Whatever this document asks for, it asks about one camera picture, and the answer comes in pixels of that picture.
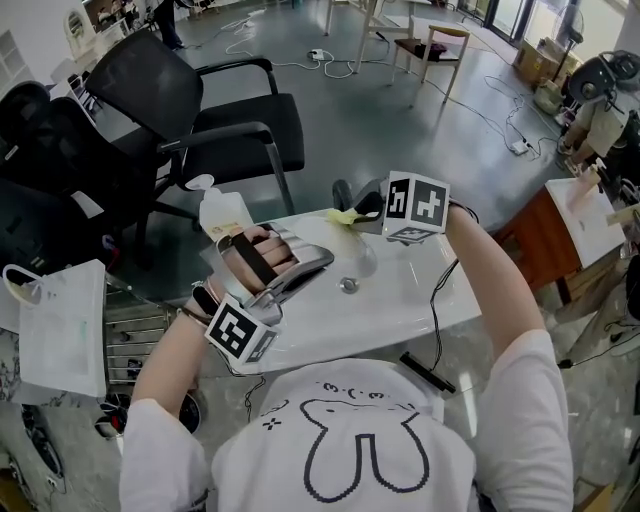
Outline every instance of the black cushion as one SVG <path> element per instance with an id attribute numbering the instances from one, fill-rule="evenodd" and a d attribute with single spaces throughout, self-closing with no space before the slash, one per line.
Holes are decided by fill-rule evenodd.
<path id="1" fill-rule="evenodd" d="M 250 121 L 261 121 L 271 129 L 285 171 L 304 167 L 302 126 L 290 94 L 260 96 L 203 110 L 193 133 Z M 260 141 L 236 137 L 189 148 L 183 173 L 185 181 L 211 174 L 220 184 L 273 174 L 273 167 Z"/>

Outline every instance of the person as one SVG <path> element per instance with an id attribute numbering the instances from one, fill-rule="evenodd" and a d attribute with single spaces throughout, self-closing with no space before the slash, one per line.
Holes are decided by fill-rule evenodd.
<path id="1" fill-rule="evenodd" d="M 111 16 L 111 14 L 109 14 L 104 7 L 101 7 L 100 11 L 98 12 L 98 23 L 102 23 L 109 16 Z"/>
<path id="2" fill-rule="evenodd" d="M 268 237 L 260 227 L 245 235 Z M 385 361 L 354 358 L 278 377 L 259 417 L 217 451 L 210 472 L 202 446 L 177 419 L 207 351 L 205 327 L 182 313 L 135 385 L 122 511 L 201 510 L 211 475 L 222 512 L 571 510 L 566 396 L 533 295 L 462 208 L 450 207 L 446 236 L 496 358 L 471 444 L 442 424 L 439 397 L 419 379 Z M 279 238 L 254 247 L 278 274 L 294 264 Z M 261 289 L 236 253 L 227 263 L 254 293 Z M 215 276 L 205 285 L 218 300 L 225 292 Z M 186 308 L 204 315 L 193 299 Z"/>
<path id="3" fill-rule="evenodd" d="M 618 92 L 612 105 L 607 99 L 582 105 L 569 130 L 558 140 L 558 152 L 567 156 L 565 167 L 574 176 L 584 170 L 584 162 L 597 154 L 604 158 L 622 136 L 629 113 L 638 109 L 638 100 L 630 93 Z"/>
<path id="4" fill-rule="evenodd" d="M 171 50 L 184 48 L 176 32 L 173 0 L 146 0 L 146 6 L 153 11 L 153 20 L 158 24 L 162 42 Z"/>
<path id="5" fill-rule="evenodd" d="M 572 363 L 589 356 L 600 340 L 633 350 L 640 345 L 640 256 L 623 258 L 576 300 L 546 318 L 547 329 L 595 313 L 565 355 Z"/>

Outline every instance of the cardboard box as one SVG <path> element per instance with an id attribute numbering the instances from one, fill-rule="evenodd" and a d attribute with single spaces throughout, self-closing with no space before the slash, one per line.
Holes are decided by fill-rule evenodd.
<path id="1" fill-rule="evenodd" d="M 546 38 L 545 45 L 541 49 L 537 49 L 528 41 L 523 41 L 513 67 L 516 68 L 523 82 L 535 88 L 545 80 L 553 78 L 562 56 L 563 49 L 552 39 Z M 556 84 L 561 86 L 567 75 L 573 73 L 581 64 L 573 53 L 569 53 L 558 74 Z"/>
<path id="2" fill-rule="evenodd" d="M 528 41 L 523 41 L 513 67 L 523 82 L 536 87 L 544 80 L 551 79 L 559 64 L 544 49 L 538 50 Z"/>
<path id="3" fill-rule="evenodd" d="M 558 62 L 562 62 L 562 57 L 564 57 L 565 49 L 550 37 L 545 37 L 544 43 L 545 52 L 548 55 L 551 55 Z M 567 55 L 567 58 L 564 61 L 564 64 L 562 64 L 560 75 L 568 75 L 570 73 L 573 73 L 581 65 L 582 61 L 576 56 L 576 54 L 573 52 L 569 52 L 569 55 Z"/>

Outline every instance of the chair seat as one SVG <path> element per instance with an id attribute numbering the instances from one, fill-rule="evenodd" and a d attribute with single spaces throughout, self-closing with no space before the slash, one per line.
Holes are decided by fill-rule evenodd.
<path id="1" fill-rule="evenodd" d="M 261 121 L 271 129 L 285 172 L 304 167 L 302 126 L 290 94 L 260 96 L 205 109 L 198 114 L 193 133 L 251 121 Z M 186 181 L 211 174 L 220 184 L 273 174 L 273 167 L 260 141 L 236 137 L 189 148 L 183 174 Z"/>
<path id="2" fill-rule="evenodd" d="M 424 60 L 425 54 L 425 43 L 422 42 L 419 38 L 408 38 L 408 39 L 396 39 L 394 41 L 400 48 L 409 52 L 413 56 L 418 59 Z M 437 51 L 434 50 L 435 44 L 439 44 L 445 48 L 445 51 Z M 431 45 L 431 50 L 429 51 L 429 58 L 427 59 L 430 62 L 456 62 L 458 61 L 458 57 L 451 53 L 446 47 L 446 45 L 442 43 L 438 43 L 438 41 L 434 41 Z"/>

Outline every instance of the mesh chair back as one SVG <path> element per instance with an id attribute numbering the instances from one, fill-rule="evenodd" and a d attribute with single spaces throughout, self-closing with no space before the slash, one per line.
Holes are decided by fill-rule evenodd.
<path id="1" fill-rule="evenodd" d="M 132 223 L 155 187 L 144 173 L 89 122 L 71 98 L 49 104 L 48 114 L 25 140 L 0 176 L 29 188 L 68 197 L 81 191 L 97 203 L 110 225 Z"/>
<path id="2" fill-rule="evenodd" d="M 37 126 L 49 105 L 49 92 L 38 82 L 23 82 L 0 100 L 0 162 Z"/>
<path id="3" fill-rule="evenodd" d="M 203 94 L 196 71 L 147 30 L 113 47 L 85 88 L 164 140 L 191 133 Z"/>

